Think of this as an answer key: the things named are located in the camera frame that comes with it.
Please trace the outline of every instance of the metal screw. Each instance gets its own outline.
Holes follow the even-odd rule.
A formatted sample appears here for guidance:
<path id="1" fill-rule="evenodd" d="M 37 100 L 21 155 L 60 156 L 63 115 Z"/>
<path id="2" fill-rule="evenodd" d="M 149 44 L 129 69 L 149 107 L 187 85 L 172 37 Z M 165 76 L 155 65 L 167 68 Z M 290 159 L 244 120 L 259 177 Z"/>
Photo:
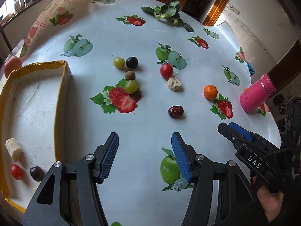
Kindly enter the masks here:
<path id="1" fill-rule="evenodd" d="M 235 161 L 229 161 L 229 165 L 232 166 L 232 167 L 235 167 L 236 166 L 236 162 Z"/>
<path id="2" fill-rule="evenodd" d="M 62 162 L 61 162 L 61 161 L 55 162 L 55 167 L 60 167 L 61 165 L 62 165 Z"/>
<path id="3" fill-rule="evenodd" d="M 197 160 L 199 160 L 199 161 L 202 161 L 202 160 L 205 159 L 205 156 L 203 156 L 203 155 L 196 155 L 195 158 L 196 158 Z"/>
<path id="4" fill-rule="evenodd" d="M 91 160 L 93 160 L 94 159 L 94 155 L 87 155 L 86 156 L 86 160 L 87 161 L 91 161 Z"/>

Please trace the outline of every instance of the blue object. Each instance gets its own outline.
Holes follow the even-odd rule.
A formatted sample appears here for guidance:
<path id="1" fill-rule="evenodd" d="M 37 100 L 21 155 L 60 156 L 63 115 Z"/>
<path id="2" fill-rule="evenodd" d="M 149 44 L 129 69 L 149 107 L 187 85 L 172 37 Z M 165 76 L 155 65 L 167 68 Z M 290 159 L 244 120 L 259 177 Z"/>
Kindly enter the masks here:
<path id="1" fill-rule="evenodd" d="M 255 70 L 248 62 L 246 64 L 248 65 L 250 76 L 252 76 L 255 73 Z"/>
<path id="2" fill-rule="evenodd" d="M 178 163 L 182 177 L 188 182 L 191 182 L 192 175 L 190 173 L 189 160 L 183 150 L 182 145 L 186 145 L 183 140 L 179 140 L 175 133 L 171 136 L 171 146 Z"/>
<path id="3" fill-rule="evenodd" d="M 109 148 L 107 149 L 103 161 L 101 162 L 101 167 L 100 167 L 101 172 L 99 174 L 99 179 L 102 182 L 109 176 L 118 147 L 119 147 L 119 136 L 116 133 L 111 143 L 109 144 Z"/>
<path id="4" fill-rule="evenodd" d="M 237 125 L 235 122 L 230 122 L 229 127 L 233 128 L 234 130 L 239 132 L 241 135 L 243 135 L 246 140 L 248 140 L 250 142 L 253 141 L 253 138 L 252 138 L 251 134 L 249 133 L 249 131 L 247 131 L 246 129 L 244 129 L 241 126 Z"/>

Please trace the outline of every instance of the table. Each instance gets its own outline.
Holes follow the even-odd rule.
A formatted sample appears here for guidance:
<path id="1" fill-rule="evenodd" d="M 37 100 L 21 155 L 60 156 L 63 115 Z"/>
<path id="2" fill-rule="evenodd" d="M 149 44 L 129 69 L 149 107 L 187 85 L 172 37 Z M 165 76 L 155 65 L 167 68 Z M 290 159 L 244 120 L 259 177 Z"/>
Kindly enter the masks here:
<path id="1" fill-rule="evenodd" d="M 98 185 L 109 225 L 115 221 L 132 226 L 181 225 L 192 189 L 162 191 L 169 184 L 160 174 L 160 164 L 166 157 L 162 147 L 171 149 L 172 133 L 180 132 L 187 144 L 212 161 L 235 160 L 248 177 L 249 171 L 236 159 L 232 143 L 218 133 L 218 124 L 234 121 L 279 147 L 277 126 L 270 113 L 248 115 L 239 103 L 239 95 L 251 80 L 242 49 L 228 23 L 205 28 L 180 12 L 183 21 L 194 28 L 194 32 L 187 32 L 141 10 L 142 6 L 161 6 L 161 2 L 96 1 L 54 0 L 24 39 L 24 64 L 68 61 L 72 79 L 66 106 L 65 162 L 93 153 L 111 132 L 118 133 L 119 149 L 110 175 Z M 80 45 L 83 50 L 74 49 L 73 43 L 82 39 L 86 39 Z M 182 82 L 181 91 L 170 91 L 160 75 L 157 42 L 171 46 L 187 63 L 182 70 L 174 69 Z M 124 84 L 121 80 L 126 69 L 115 68 L 113 59 L 130 56 L 139 60 L 135 73 L 142 98 L 132 112 L 123 114 L 105 103 L 109 101 L 107 91 Z M 229 80 L 230 73 L 239 80 Z M 231 102 L 232 118 L 218 114 L 218 105 L 204 98 L 203 89 L 208 84 L 216 86 Z M 183 118 L 168 115 L 168 108 L 174 105 L 184 108 Z M 214 183 L 211 224 L 216 213 L 217 185 Z"/>

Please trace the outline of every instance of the pink thermos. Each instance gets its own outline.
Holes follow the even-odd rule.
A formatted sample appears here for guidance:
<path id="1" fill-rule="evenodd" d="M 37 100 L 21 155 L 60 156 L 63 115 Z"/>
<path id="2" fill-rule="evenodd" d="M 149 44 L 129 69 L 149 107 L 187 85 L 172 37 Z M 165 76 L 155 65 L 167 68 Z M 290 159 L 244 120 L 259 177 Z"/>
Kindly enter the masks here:
<path id="1" fill-rule="evenodd" d="M 276 92 L 276 89 L 267 74 L 250 86 L 240 97 L 240 104 L 244 111 L 251 113 Z"/>

